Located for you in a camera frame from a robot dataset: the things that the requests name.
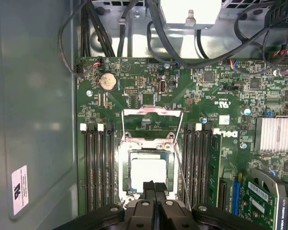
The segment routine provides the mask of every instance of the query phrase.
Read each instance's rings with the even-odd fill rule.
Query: silver heatsink
[[[255,150],[288,152],[288,118],[258,118]]]

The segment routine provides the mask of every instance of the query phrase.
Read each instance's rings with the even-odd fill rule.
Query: screw hole
[[[253,11],[253,14],[254,15],[259,15],[259,14],[262,14],[264,11],[262,9],[258,9],[258,10],[255,10]]]

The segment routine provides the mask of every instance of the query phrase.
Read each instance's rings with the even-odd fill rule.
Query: black cable
[[[270,35],[270,32],[271,30],[269,29],[267,31],[267,33],[265,34],[264,36],[264,41],[263,41],[263,45],[262,45],[262,54],[263,54],[263,60],[264,62],[270,66],[268,67],[267,69],[264,69],[262,71],[259,71],[259,72],[254,72],[254,73],[250,73],[250,72],[244,72],[242,70],[239,70],[239,69],[236,69],[234,68],[234,71],[236,71],[237,73],[240,73],[240,74],[245,74],[245,75],[260,75],[260,74],[263,74],[267,71],[270,71],[270,70],[273,70],[273,69],[287,69],[288,66],[279,66],[277,65],[278,63],[281,63],[281,61],[285,58],[285,56],[287,55],[287,52],[284,52],[284,54],[281,56],[281,58],[279,60],[277,60],[276,64],[273,64],[273,63],[270,63],[266,57],[265,57],[265,47],[266,47],[266,44],[267,44],[267,41],[268,41],[268,37]],[[286,48],[285,48],[285,51],[288,50],[288,30],[287,30],[287,35],[286,35]]]
[[[90,26],[88,23],[88,11],[84,10],[85,15],[84,15],[84,27],[85,27],[85,49],[86,49],[86,56],[90,57],[91,56],[91,44],[90,44]]]
[[[126,9],[124,10],[124,13],[122,14],[121,18],[126,19],[129,11],[139,2],[139,0],[132,0]],[[124,49],[124,41],[125,41],[125,36],[126,36],[126,25],[121,24],[120,25],[120,42],[119,42],[119,47],[117,49],[117,56],[121,57],[123,54],[123,49]]]
[[[95,21],[95,19],[93,17],[92,12],[89,10],[89,6],[86,5],[85,8],[87,10],[87,13],[88,13],[90,19],[91,19],[92,25],[93,25],[93,27],[95,29],[96,35],[98,37],[98,40],[100,42],[101,48],[102,48],[105,56],[106,57],[110,57],[108,46],[106,45],[106,42],[105,42],[103,36],[101,35],[101,32],[100,32],[99,27],[98,27],[98,25],[97,25],[97,23],[96,23],[96,21]]]
[[[198,46],[198,50],[200,51],[200,53],[203,56],[203,58],[209,59],[209,57],[207,56],[207,54],[205,53],[205,51],[203,49],[202,41],[201,41],[201,35],[202,35],[202,30],[197,30],[196,31],[196,43],[197,43],[197,46]]]
[[[234,24],[234,32],[235,35],[237,36],[237,38],[242,42],[245,43],[246,41],[248,41],[249,39],[240,31],[239,28],[239,21],[241,20],[241,18],[243,17],[244,14],[246,14],[247,12],[254,10],[254,9],[258,9],[258,8],[263,8],[263,7],[268,7],[268,6],[272,6],[274,4],[274,1],[267,1],[267,2],[263,2],[263,3],[257,3],[254,5],[249,6],[248,8],[246,8],[244,11],[242,11],[242,13],[238,16],[238,18],[235,21]],[[259,44],[258,42],[253,41],[252,42],[253,45],[256,45],[260,48],[262,48],[262,45]]]
[[[71,16],[69,16],[69,18],[66,20],[66,22],[63,24],[63,26],[59,29],[59,50],[60,50],[60,54],[62,57],[62,60],[64,62],[64,65],[66,66],[67,70],[73,74],[75,77],[77,78],[83,78],[86,75],[88,75],[95,67],[94,66],[90,66],[90,68],[87,69],[86,72],[84,73],[76,73],[72,70],[72,68],[70,67],[70,65],[68,64],[68,61],[66,59],[66,56],[64,54],[64,49],[63,49],[63,43],[62,43],[62,35],[63,35],[63,31],[65,29],[65,27],[68,25],[68,23],[81,11],[81,9],[83,8],[83,6],[86,4],[86,0],[84,0],[71,14]]]
[[[104,38],[106,47],[107,47],[107,49],[109,51],[109,54],[110,54],[110,57],[115,57],[115,54],[114,54],[110,39],[108,37],[108,34],[107,34],[103,24],[101,23],[101,21],[99,19],[99,16],[98,16],[98,14],[96,12],[96,9],[95,9],[92,1],[90,1],[90,0],[87,1],[87,4],[88,4],[88,9],[89,9],[92,17],[93,17],[94,21],[96,22],[96,24],[98,25],[99,31],[100,31],[101,35],[103,36],[103,38]]]
[[[159,35],[159,38],[164,46],[164,48],[166,49],[166,51],[176,60],[178,61],[182,66],[184,66],[185,68],[189,68],[189,69],[199,69],[205,66],[209,66],[212,65],[216,62],[220,62],[224,59],[227,59],[237,53],[239,53],[241,50],[243,50],[245,47],[247,47],[249,44],[252,43],[252,41],[254,41],[255,39],[257,39],[258,37],[260,37],[261,35],[263,35],[268,28],[264,28],[261,31],[259,31],[258,33],[256,33],[253,37],[251,37],[247,42],[245,42],[244,44],[236,47],[235,49],[219,56],[216,57],[214,59],[210,59],[208,61],[205,62],[200,62],[200,63],[196,63],[196,64],[189,64],[187,62],[185,62],[184,59],[182,59],[177,52],[175,51],[175,49],[173,48],[173,46],[171,45],[171,43],[169,42],[164,30],[163,30],[163,26],[162,26],[162,22],[160,20],[159,17],[159,10],[158,7],[155,3],[155,0],[148,0],[148,6],[149,6],[149,10],[151,13],[151,17],[153,19],[154,25],[155,25],[155,29]]]
[[[152,46],[151,46],[151,39],[152,39],[152,32],[150,30],[150,27],[151,25],[153,24],[153,22],[150,22],[148,25],[147,25],[147,46],[148,46],[148,50],[150,52],[150,54],[152,55],[152,57],[154,59],[156,59],[157,61],[159,62],[162,62],[162,63],[167,63],[167,64],[170,64],[170,65],[176,65],[177,63],[176,62],[172,62],[172,61],[166,61],[162,58],[160,58],[155,52],[154,50],[152,49]]]
[[[85,56],[84,47],[84,9],[80,12],[80,56]]]
[[[276,64],[273,64],[271,62],[269,62],[266,57],[265,57],[265,47],[266,47],[266,44],[267,44],[267,41],[268,41],[268,37],[270,35],[270,32],[271,30],[269,29],[267,31],[267,33],[265,34],[264,36],[264,41],[263,41],[263,48],[262,48],[262,53],[263,53],[263,60],[264,62],[267,64],[267,65],[270,65],[274,68],[279,68],[281,66],[278,65],[278,63],[281,63],[281,61],[285,58],[285,56],[287,56],[287,50],[288,50],[288,29],[287,29],[287,34],[286,34],[286,49],[285,49],[285,52],[283,53],[283,55],[280,57],[280,59],[276,62]]]

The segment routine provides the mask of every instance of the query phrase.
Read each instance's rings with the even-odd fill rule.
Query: small white component
[[[219,117],[219,125],[229,125],[230,116],[229,115],[220,115]]]
[[[195,131],[201,131],[201,130],[202,130],[202,123],[196,123]]]
[[[103,132],[104,131],[104,124],[98,124],[97,130]]]
[[[87,124],[86,123],[80,123],[80,131],[86,131],[87,130]]]
[[[220,129],[219,128],[213,128],[212,129],[212,134],[213,135],[216,135],[216,134],[219,134],[220,133]]]

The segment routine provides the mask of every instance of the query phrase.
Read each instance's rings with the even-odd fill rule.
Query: capacitor
[[[278,73],[281,77],[288,75],[288,69],[280,70]]]
[[[200,122],[202,123],[202,124],[206,124],[207,122],[208,122],[208,119],[206,118],[206,117],[201,117],[200,118]]]
[[[250,116],[251,110],[249,108],[243,109],[241,112],[243,115]]]
[[[261,155],[261,159],[264,161],[270,161],[272,159],[272,157],[268,156],[268,155]]]

